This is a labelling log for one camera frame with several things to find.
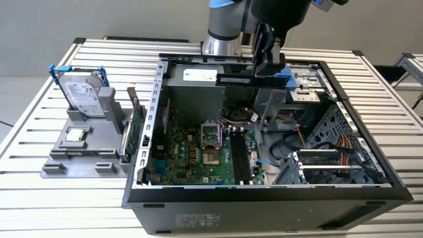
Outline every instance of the ram slot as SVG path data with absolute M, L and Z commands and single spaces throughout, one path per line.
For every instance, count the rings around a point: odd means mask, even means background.
M 231 132 L 230 139 L 235 181 L 238 184 L 248 184 L 251 177 L 244 133 L 240 131 Z

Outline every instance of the floor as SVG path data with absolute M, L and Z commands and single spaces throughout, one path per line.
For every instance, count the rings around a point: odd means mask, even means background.
M 47 77 L 0 76 L 0 120 L 15 124 L 38 94 Z M 0 123 L 0 143 L 11 127 Z

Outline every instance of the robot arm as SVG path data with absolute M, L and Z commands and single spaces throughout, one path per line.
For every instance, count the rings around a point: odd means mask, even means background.
M 299 25 L 312 4 L 328 11 L 348 0 L 211 0 L 208 36 L 203 54 L 242 56 L 240 32 L 254 33 L 254 76 L 271 76 L 284 68 L 280 48 L 288 30 Z

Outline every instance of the motherboard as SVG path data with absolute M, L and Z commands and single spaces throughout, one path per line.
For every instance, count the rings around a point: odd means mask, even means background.
M 252 131 L 234 132 L 220 126 L 216 128 L 207 124 L 202 128 L 171 129 L 166 159 L 154 161 L 152 184 L 263 184 L 260 163 L 255 161 L 259 154 Z M 204 146 L 204 141 L 219 141 L 220 146 Z

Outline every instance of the metal table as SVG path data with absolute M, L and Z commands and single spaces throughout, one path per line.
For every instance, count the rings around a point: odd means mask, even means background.
M 244 56 L 251 56 L 244 48 Z M 423 236 L 423 122 L 364 56 L 352 51 L 284 48 L 288 59 L 324 60 L 346 89 L 414 201 L 348 232 L 236 234 L 236 236 Z M 86 40 L 72 44 L 59 65 L 103 65 L 116 99 L 131 107 L 126 89 L 135 86 L 147 104 L 159 53 L 200 54 L 191 43 Z M 120 208 L 126 179 L 42 179 L 39 172 L 67 120 L 67 101 L 48 78 L 0 145 L 0 236 L 147 236 L 131 210 Z
M 423 55 L 403 53 L 395 66 L 402 66 L 416 81 L 423 85 Z

